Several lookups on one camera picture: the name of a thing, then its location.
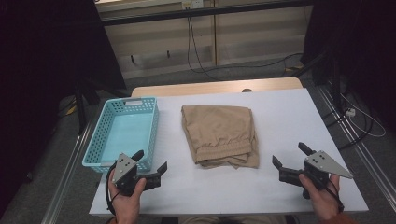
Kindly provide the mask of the person's left hand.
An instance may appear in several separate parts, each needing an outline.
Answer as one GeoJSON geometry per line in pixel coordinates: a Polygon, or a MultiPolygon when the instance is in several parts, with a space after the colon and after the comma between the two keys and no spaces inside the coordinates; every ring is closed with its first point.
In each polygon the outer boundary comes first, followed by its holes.
{"type": "Polygon", "coordinates": [[[140,179],[131,196],[117,195],[117,187],[112,183],[114,172],[110,173],[108,179],[108,189],[112,197],[112,205],[115,209],[117,224],[137,224],[140,212],[140,197],[144,191],[147,180],[140,179]]]}

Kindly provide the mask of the white wall socket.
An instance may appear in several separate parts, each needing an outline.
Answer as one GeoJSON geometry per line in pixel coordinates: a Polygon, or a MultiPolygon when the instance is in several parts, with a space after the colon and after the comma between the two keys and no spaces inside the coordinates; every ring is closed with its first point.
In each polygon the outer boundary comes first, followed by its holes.
{"type": "Polygon", "coordinates": [[[183,0],[181,2],[183,9],[197,9],[204,7],[204,0],[183,0]]]}

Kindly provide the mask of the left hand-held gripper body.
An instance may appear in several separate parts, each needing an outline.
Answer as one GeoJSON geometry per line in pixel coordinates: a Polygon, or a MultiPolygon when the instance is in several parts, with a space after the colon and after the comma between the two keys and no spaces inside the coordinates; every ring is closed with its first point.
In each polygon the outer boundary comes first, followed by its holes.
{"type": "Polygon", "coordinates": [[[119,155],[116,162],[112,183],[123,196],[131,196],[134,193],[137,182],[142,178],[147,180],[145,190],[155,189],[161,185],[162,175],[157,172],[155,174],[140,175],[137,172],[137,163],[138,161],[133,161],[132,157],[124,153],[119,155]]]}

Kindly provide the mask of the khaki pants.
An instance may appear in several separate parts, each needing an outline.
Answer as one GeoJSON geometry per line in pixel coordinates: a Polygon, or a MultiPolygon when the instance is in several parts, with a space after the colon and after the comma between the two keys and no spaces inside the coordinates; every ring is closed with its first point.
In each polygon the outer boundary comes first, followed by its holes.
{"type": "Polygon", "coordinates": [[[229,105],[183,105],[182,128],[195,164],[258,168],[260,156],[252,111],[229,105]]]}

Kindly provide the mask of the light blue plastic basket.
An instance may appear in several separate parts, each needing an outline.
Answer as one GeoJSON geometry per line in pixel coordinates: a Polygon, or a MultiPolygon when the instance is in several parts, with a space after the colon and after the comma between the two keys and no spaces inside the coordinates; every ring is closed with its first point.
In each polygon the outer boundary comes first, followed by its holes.
{"type": "Polygon", "coordinates": [[[82,165],[106,173],[121,153],[132,157],[139,150],[140,172],[151,170],[159,109],[156,97],[107,100],[96,123],[82,165]]]}

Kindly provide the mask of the black curtain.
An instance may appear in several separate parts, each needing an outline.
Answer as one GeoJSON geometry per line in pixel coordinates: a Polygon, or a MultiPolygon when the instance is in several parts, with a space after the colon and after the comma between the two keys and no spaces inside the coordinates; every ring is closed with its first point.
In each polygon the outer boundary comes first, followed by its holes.
{"type": "Polygon", "coordinates": [[[59,102],[124,88],[97,0],[0,0],[0,218],[50,138],[59,102]]]}
{"type": "Polygon", "coordinates": [[[321,53],[396,132],[396,0],[313,0],[302,63],[321,53]]]}

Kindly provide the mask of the black metal stand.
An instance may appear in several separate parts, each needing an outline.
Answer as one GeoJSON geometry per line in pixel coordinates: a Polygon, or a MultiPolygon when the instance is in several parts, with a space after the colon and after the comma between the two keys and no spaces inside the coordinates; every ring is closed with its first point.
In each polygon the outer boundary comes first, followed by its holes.
{"type": "Polygon", "coordinates": [[[86,77],[77,78],[75,80],[75,98],[78,109],[78,134],[82,134],[87,127],[84,100],[87,100],[89,105],[98,105],[100,103],[100,97],[96,93],[97,90],[105,91],[119,98],[127,97],[126,93],[111,88],[98,80],[86,77]]]}
{"type": "Polygon", "coordinates": [[[301,69],[292,74],[301,77],[308,71],[311,72],[315,85],[331,85],[331,97],[337,109],[341,109],[340,65],[338,60],[329,50],[321,52],[317,57],[306,63],[301,69]]]}

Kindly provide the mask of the aluminium floor rail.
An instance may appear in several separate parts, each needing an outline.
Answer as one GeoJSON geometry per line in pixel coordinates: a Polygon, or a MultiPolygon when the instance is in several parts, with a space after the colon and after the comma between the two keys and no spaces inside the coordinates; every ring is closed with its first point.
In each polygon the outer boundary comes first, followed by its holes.
{"type": "Polygon", "coordinates": [[[41,224],[56,224],[58,216],[62,210],[64,200],[71,186],[75,171],[78,165],[81,164],[80,155],[82,154],[83,148],[88,140],[90,129],[90,123],[86,124],[84,128],[79,129],[77,141],[64,168],[61,180],[49,202],[49,206],[43,216],[41,224]]]}
{"type": "Polygon", "coordinates": [[[328,86],[310,93],[370,212],[395,217],[396,134],[354,94],[342,100],[356,110],[351,119],[334,106],[328,86]]]}

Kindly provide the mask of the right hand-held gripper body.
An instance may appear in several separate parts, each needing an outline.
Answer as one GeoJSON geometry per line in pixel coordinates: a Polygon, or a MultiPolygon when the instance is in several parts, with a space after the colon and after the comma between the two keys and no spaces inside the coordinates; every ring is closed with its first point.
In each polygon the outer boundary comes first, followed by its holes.
{"type": "Polygon", "coordinates": [[[300,174],[308,177],[317,190],[326,189],[330,183],[330,175],[353,178],[353,174],[339,164],[335,159],[324,151],[314,151],[304,159],[304,168],[294,170],[286,168],[281,162],[278,163],[279,181],[297,187],[302,187],[303,197],[309,199],[308,190],[303,186],[299,179],[300,174]]]}

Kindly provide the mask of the white table cover board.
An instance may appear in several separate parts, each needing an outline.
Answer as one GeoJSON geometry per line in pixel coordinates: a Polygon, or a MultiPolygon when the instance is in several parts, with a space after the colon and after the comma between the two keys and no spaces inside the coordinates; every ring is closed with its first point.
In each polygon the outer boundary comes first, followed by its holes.
{"type": "Polygon", "coordinates": [[[309,213],[302,188],[282,183],[272,164],[301,169],[305,143],[343,160],[311,96],[305,89],[160,97],[159,123],[152,166],[168,165],[157,189],[143,193],[143,216],[237,216],[309,213]],[[181,127],[184,105],[239,105],[251,109],[259,143],[257,169],[221,166],[206,169],[192,161],[181,127]]]}

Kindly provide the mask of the person's right hand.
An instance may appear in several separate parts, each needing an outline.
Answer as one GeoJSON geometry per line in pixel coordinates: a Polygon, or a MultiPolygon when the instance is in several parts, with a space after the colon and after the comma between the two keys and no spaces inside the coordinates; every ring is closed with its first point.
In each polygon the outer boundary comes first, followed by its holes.
{"type": "Polygon", "coordinates": [[[300,174],[299,179],[310,195],[313,210],[319,221],[330,220],[339,214],[337,200],[326,189],[318,190],[304,174],[300,174]]]}

